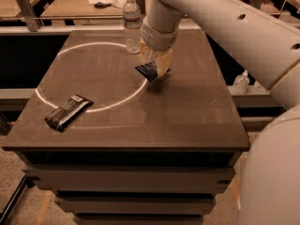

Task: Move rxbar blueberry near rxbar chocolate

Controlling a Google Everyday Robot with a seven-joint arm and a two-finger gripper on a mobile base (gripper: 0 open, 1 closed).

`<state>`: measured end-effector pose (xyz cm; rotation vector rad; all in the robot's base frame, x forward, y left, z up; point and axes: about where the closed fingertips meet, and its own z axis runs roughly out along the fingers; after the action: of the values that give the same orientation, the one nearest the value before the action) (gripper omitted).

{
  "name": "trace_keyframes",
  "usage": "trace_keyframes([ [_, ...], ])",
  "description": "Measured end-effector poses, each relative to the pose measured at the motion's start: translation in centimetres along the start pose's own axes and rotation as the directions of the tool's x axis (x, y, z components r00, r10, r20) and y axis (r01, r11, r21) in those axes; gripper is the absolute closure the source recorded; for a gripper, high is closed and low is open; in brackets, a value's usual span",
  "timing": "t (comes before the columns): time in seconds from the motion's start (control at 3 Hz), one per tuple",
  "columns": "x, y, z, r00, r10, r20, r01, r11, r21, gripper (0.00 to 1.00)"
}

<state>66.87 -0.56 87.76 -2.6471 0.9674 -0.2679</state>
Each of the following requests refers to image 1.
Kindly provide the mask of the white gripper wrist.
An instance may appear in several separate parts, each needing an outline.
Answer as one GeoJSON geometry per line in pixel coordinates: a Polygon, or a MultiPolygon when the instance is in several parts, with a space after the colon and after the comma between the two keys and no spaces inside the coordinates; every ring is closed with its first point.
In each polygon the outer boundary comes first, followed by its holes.
{"type": "Polygon", "coordinates": [[[173,58],[171,47],[176,41],[179,28],[171,33],[162,33],[151,26],[148,18],[142,20],[140,57],[143,64],[150,63],[152,56],[157,66],[157,76],[164,76],[173,58]]]}

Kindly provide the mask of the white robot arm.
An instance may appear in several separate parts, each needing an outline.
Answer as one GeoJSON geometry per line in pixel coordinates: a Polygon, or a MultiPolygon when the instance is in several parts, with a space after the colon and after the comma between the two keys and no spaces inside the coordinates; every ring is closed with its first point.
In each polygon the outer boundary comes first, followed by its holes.
{"type": "Polygon", "coordinates": [[[152,0],[142,23],[145,44],[170,49],[183,16],[286,110],[248,152],[238,225],[300,225],[300,30],[239,0],[152,0]]]}

